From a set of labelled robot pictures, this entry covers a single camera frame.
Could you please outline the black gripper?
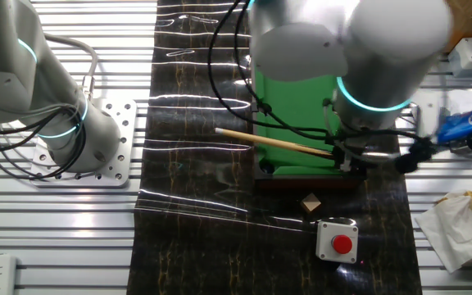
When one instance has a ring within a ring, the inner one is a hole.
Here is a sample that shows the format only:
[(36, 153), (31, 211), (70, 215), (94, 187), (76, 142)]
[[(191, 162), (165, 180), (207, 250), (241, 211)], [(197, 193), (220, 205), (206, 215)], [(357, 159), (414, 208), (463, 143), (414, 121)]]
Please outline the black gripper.
[(352, 165), (384, 163), (384, 159), (363, 155), (369, 141), (366, 136), (353, 137), (352, 134), (337, 132), (332, 134), (332, 137), (334, 167), (336, 169), (351, 171)]

